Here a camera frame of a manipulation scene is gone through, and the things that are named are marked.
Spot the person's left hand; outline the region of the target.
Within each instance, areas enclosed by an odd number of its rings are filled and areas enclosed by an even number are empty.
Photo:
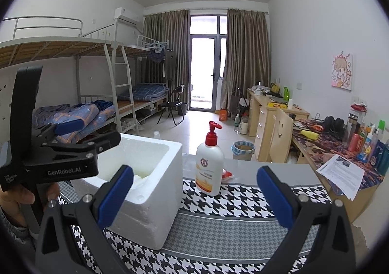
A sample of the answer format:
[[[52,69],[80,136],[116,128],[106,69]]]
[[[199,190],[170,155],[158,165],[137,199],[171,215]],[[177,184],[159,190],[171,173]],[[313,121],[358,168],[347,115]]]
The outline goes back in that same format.
[[[59,194],[59,185],[52,183],[46,191],[45,201],[54,200]],[[34,202],[35,195],[21,185],[17,185],[8,191],[1,190],[1,208],[9,215],[17,215],[20,212],[20,204],[31,205]]]

